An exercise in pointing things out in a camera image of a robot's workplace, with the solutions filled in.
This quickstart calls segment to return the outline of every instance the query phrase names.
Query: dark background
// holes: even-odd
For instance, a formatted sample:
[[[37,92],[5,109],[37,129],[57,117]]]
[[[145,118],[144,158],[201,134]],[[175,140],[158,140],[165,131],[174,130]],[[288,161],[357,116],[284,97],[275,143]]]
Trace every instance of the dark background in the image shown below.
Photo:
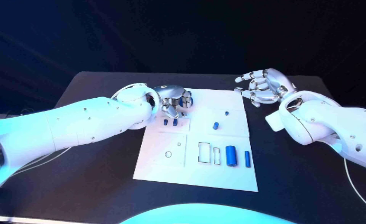
[[[1,112],[50,109],[80,71],[272,67],[320,76],[341,105],[366,104],[366,0],[0,2]]]

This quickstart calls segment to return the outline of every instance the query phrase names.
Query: black table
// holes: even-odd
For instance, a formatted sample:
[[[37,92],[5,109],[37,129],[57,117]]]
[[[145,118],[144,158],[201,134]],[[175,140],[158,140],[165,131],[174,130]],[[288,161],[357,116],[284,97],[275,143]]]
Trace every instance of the black table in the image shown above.
[[[80,72],[56,107],[99,96],[125,85],[177,84],[232,90],[233,75]],[[330,92],[318,77],[289,77],[299,89]],[[301,146],[265,116],[278,104],[255,108],[245,99],[259,192],[132,180],[144,129],[72,148],[43,166],[14,176],[0,189],[0,215],[116,223],[154,208],[211,203],[246,208],[299,223],[364,223],[364,204],[344,172],[343,159],[322,143]],[[348,162],[350,177],[366,195],[366,168]]]

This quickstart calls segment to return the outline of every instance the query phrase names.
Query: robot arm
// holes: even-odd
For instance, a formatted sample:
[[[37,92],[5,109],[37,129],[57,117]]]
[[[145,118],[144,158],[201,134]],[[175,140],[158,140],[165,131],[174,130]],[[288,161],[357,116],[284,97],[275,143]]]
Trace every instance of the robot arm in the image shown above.
[[[236,82],[243,79],[252,79],[249,90],[236,88],[235,91],[250,99],[256,107],[259,103],[281,103],[278,111],[265,117],[272,130],[285,129],[302,145],[314,141],[327,143],[343,158],[366,167],[366,152],[361,151],[366,144],[366,109],[343,108],[324,95],[297,92],[294,84],[275,69],[243,74]]]
[[[175,99],[187,95],[180,86],[165,88],[170,91],[161,98],[158,87],[154,90],[144,83],[137,83],[124,87],[112,98],[98,97],[0,120],[0,184],[46,154],[101,141],[126,129],[145,127],[155,119],[158,108],[164,112],[162,102],[170,100],[175,103]],[[177,117],[175,105],[171,108],[170,112]]]

